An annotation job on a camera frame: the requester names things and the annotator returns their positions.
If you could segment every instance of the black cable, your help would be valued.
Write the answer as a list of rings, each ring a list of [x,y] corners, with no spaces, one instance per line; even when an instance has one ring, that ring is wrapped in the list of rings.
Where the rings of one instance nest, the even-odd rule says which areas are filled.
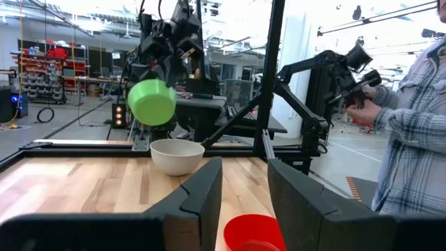
[[[111,131],[112,131],[112,125],[110,124],[109,133],[107,133],[107,138],[106,138],[106,140],[109,140],[110,132],[111,132]]]
[[[127,69],[127,56],[124,58],[124,62],[125,63],[124,63],[124,66],[123,66],[123,73],[121,75],[121,79],[119,80],[118,98],[116,99],[116,104],[119,104],[119,98],[120,98],[119,96],[120,96],[121,92],[124,95],[124,90],[123,90],[122,85],[123,85],[124,75],[127,74],[127,71],[126,71],[126,69]]]
[[[325,151],[319,151],[320,153],[322,153],[322,154],[326,154],[326,153],[328,153],[328,149],[327,149],[326,146],[324,146],[324,144],[319,143],[318,146],[322,146],[322,148],[325,150]]]
[[[41,115],[42,112],[45,111],[45,110],[50,110],[50,111],[51,111],[51,117],[50,117],[48,120],[43,121],[43,120],[40,119],[40,115]],[[37,121],[39,121],[39,123],[48,123],[48,122],[50,122],[51,120],[53,120],[53,118],[54,118],[54,110],[51,109],[51,107],[45,107],[45,108],[41,109],[41,110],[37,113]]]
[[[47,51],[47,9],[45,8],[45,52],[46,51]],[[47,80],[48,80],[48,76],[46,74],[45,75],[45,83],[47,82]],[[47,104],[48,104],[48,107],[40,109],[39,112],[37,113],[37,121],[39,123],[48,123],[54,119],[54,110],[51,108],[51,106],[49,106],[49,96],[47,97]],[[51,117],[48,120],[43,121],[42,119],[40,119],[40,115],[42,114],[42,112],[44,112],[46,110],[51,111]]]
[[[76,70],[75,70],[75,68],[76,68],[76,44],[77,44],[77,41],[76,41],[76,28],[73,27],[73,30],[74,30],[74,33],[75,33],[75,35],[74,35],[75,43],[74,43],[74,45],[72,45],[74,48],[73,48],[73,50],[72,50],[73,55],[71,55],[71,56],[72,56],[72,58],[73,58],[72,68],[73,68],[73,72],[75,73],[75,72],[76,72]],[[78,83],[76,83],[76,75],[74,76],[74,81],[75,81],[75,86],[77,86]],[[80,96],[81,96],[81,94],[82,94],[81,91],[77,94],[77,95],[79,95],[79,97],[78,97],[78,100],[79,100],[79,101],[80,101]],[[92,122],[92,121],[91,121],[91,122],[87,122],[87,123],[85,123],[85,124],[82,124],[82,123],[81,123],[80,109],[81,109],[81,104],[80,104],[80,102],[79,102],[79,104],[78,104],[78,106],[77,106],[77,123],[79,124],[79,126],[88,126],[88,127],[103,127],[103,126],[107,126],[106,124],[101,124],[101,125],[88,125],[89,123],[103,123],[103,122]]]
[[[144,2],[146,0],[142,0],[141,2],[141,6],[139,7],[139,25],[141,26],[141,33],[144,35],[144,37],[146,37],[146,32],[144,32],[144,26],[142,24],[142,13],[144,12]]]
[[[158,1],[158,15],[160,15],[160,20],[162,20],[162,16],[161,16],[161,2],[162,2],[162,0]]]

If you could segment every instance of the plaid shirt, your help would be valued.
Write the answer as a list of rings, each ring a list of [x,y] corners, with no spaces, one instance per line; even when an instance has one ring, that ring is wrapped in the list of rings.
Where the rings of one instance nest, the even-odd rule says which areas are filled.
[[[391,132],[372,209],[446,213],[446,37],[425,50],[397,93],[378,87],[375,129]]]

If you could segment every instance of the red cup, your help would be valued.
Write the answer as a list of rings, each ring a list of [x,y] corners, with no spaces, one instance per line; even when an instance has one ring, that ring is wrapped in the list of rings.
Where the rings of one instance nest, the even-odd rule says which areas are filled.
[[[226,251],[286,251],[276,219],[266,215],[241,215],[224,227]]]

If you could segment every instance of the wooden tabletop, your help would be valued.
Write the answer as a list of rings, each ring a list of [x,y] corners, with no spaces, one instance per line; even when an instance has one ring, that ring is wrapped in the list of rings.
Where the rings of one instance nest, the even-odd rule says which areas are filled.
[[[223,159],[216,250],[224,250],[230,219],[274,215],[266,174],[267,164],[258,158]],[[189,176],[167,176],[150,158],[25,158],[0,173],[0,222],[25,213],[142,212]]]

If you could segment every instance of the shelf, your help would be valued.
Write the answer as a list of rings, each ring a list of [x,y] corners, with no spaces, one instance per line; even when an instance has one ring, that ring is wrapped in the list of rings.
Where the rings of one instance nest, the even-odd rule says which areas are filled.
[[[74,69],[70,69],[70,68],[72,68],[72,66],[65,66],[65,68],[67,68],[67,69],[69,69],[69,70],[73,70],[73,71],[74,71]],[[86,70],[80,70],[80,69],[76,69],[76,71],[77,71],[77,72],[83,72],[83,73],[85,73],[85,72],[86,72]]]
[[[12,55],[18,55],[21,56],[21,53],[14,53],[14,52],[10,52]],[[39,55],[30,55],[30,54],[23,54],[23,56],[30,56],[30,57],[36,57],[36,58],[40,58],[40,59],[51,59],[51,60],[62,60],[65,61],[65,59],[62,58],[54,58],[54,57],[50,57],[50,56],[39,56]]]
[[[43,87],[43,88],[50,88],[50,89],[61,89],[62,86],[59,87],[53,87],[53,86],[32,86],[32,87]]]
[[[66,59],[65,61],[66,61],[66,62],[73,62],[72,59]],[[86,59],[84,59],[83,61],[82,61],[82,60],[74,60],[74,62],[75,62],[75,63],[86,63]]]

